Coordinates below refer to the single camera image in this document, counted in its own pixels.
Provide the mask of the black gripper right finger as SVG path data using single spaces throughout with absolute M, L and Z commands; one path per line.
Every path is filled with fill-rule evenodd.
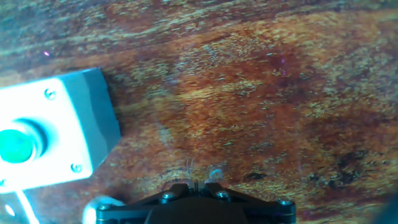
M 267 202 L 235 190 L 222 187 L 217 182 L 199 182 L 198 192 L 201 196 L 214 198 L 231 205 L 240 206 L 245 212 L 253 215 L 294 215 L 293 202 L 282 203 L 280 200 Z

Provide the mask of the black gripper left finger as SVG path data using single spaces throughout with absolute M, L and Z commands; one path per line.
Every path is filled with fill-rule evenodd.
M 151 210 L 160 205 L 167 205 L 175 200 L 195 195 L 198 189 L 198 182 L 173 184 L 167 190 L 144 198 L 136 203 L 116 206 L 110 203 L 100 205 L 96 209 L 97 215 L 148 215 Z

